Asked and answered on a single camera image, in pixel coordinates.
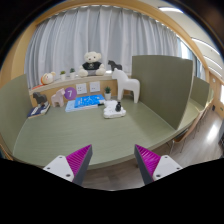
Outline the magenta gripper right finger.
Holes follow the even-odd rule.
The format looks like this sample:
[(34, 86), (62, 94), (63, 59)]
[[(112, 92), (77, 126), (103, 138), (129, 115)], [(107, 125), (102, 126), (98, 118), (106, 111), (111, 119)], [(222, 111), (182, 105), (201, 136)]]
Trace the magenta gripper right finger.
[(170, 156), (159, 156), (140, 145), (135, 145), (134, 154), (145, 185), (182, 169)]

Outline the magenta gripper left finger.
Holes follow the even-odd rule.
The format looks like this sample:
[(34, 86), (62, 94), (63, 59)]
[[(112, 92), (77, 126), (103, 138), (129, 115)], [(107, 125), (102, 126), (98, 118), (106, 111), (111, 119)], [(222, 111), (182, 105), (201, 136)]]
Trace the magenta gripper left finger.
[(87, 145), (68, 156), (57, 156), (44, 170), (81, 186), (92, 154), (92, 145)]

